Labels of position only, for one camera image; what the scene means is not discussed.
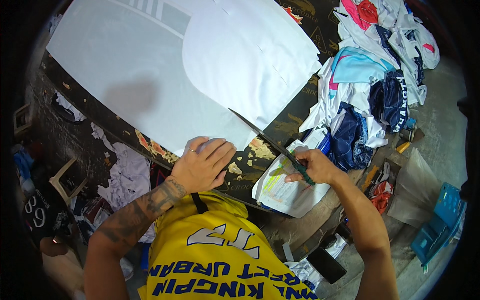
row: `plastic chair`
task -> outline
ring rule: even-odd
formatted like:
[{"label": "plastic chair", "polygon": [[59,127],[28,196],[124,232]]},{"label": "plastic chair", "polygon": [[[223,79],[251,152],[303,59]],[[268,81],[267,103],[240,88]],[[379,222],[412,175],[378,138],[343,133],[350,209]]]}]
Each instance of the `plastic chair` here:
[{"label": "plastic chair", "polygon": [[70,193],[70,191],[64,187],[59,179],[60,177],[62,177],[63,173],[65,173],[66,170],[68,170],[68,168],[70,168],[70,166],[76,161],[75,158],[72,158],[68,163],[66,163],[58,172],[57,174],[55,174],[55,176],[51,177],[50,180],[48,180],[52,185],[53,187],[59,192],[60,196],[63,198],[63,200],[65,201],[65,203],[67,204],[67,206],[70,206],[70,202],[72,202],[72,198],[75,197],[76,195],[78,195],[78,193],[80,193],[80,191],[82,190],[82,188],[86,185],[87,183],[87,178],[84,179],[84,181],[82,181],[82,183],[80,183],[80,185],[78,187],[76,187],[73,192]]}]

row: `navy blue fabric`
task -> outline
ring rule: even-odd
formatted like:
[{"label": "navy blue fabric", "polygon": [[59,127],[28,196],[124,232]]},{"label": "navy blue fabric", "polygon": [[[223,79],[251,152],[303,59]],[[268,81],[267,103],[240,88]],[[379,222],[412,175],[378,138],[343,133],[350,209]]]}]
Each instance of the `navy blue fabric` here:
[{"label": "navy blue fabric", "polygon": [[[407,34],[407,38],[409,40],[416,40],[413,30]],[[423,60],[421,58],[420,50],[417,46],[415,46],[415,50],[419,54],[417,57],[413,58],[413,61],[417,64],[417,85],[422,85],[421,82],[425,78],[425,75],[423,74]]]},{"label": "navy blue fabric", "polygon": [[368,139],[367,122],[353,106],[340,102],[340,109],[346,111],[340,128],[332,136],[327,157],[342,171],[367,167],[373,149],[365,146]]},{"label": "navy blue fabric", "polygon": [[378,36],[380,37],[382,47],[387,49],[388,53],[390,53],[393,56],[393,58],[398,63],[398,66],[400,66],[400,57],[393,50],[392,46],[390,46],[390,44],[388,43],[388,39],[392,36],[392,33],[390,32],[390,30],[383,28],[377,24],[375,24],[375,29],[377,30]]},{"label": "navy blue fabric", "polygon": [[382,116],[388,122],[388,132],[399,132],[405,125],[407,112],[407,86],[402,70],[388,72],[383,81],[370,88],[370,111],[375,120]]}]

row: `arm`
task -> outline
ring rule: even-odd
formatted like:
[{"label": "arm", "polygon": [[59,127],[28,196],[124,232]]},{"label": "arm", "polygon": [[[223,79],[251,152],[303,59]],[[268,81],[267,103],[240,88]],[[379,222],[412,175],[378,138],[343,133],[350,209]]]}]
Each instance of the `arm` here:
[{"label": "arm", "polygon": [[[355,248],[365,264],[357,299],[398,299],[390,242],[382,217],[370,200],[320,150],[296,154],[308,165],[307,174],[317,183],[328,183],[348,216]],[[299,173],[286,182],[303,179]]]},{"label": "arm", "polygon": [[55,243],[53,237],[46,237],[40,240],[40,251],[48,256],[67,254],[68,248],[63,243]]},{"label": "arm", "polygon": [[[206,137],[197,138],[190,148],[196,150],[206,141]],[[222,168],[235,152],[224,139],[211,142],[199,154],[187,151],[162,184],[105,220],[89,240],[84,271],[87,298],[128,299],[120,259],[176,201],[221,185],[226,174]]]}]

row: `yellow jersey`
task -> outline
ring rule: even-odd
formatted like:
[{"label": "yellow jersey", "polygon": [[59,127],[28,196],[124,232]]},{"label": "yellow jersey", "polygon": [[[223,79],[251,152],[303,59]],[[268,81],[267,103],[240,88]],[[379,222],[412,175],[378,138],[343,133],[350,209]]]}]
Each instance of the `yellow jersey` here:
[{"label": "yellow jersey", "polygon": [[245,205],[199,193],[208,211],[198,214],[190,195],[155,221],[146,299],[318,299],[273,253]]}]

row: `tattooed forearm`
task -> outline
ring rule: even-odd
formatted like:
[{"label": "tattooed forearm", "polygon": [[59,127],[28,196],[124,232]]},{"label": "tattooed forearm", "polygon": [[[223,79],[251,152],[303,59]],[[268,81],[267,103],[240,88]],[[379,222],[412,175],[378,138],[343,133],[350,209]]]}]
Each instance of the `tattooed forearm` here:
[{"label": "tattooed forearm", "polygon": [[110,216],[97,231],[113,242],[113,250],[123,256],[156,218],[185,195],[182,185],[167,178],[162,184]]}]

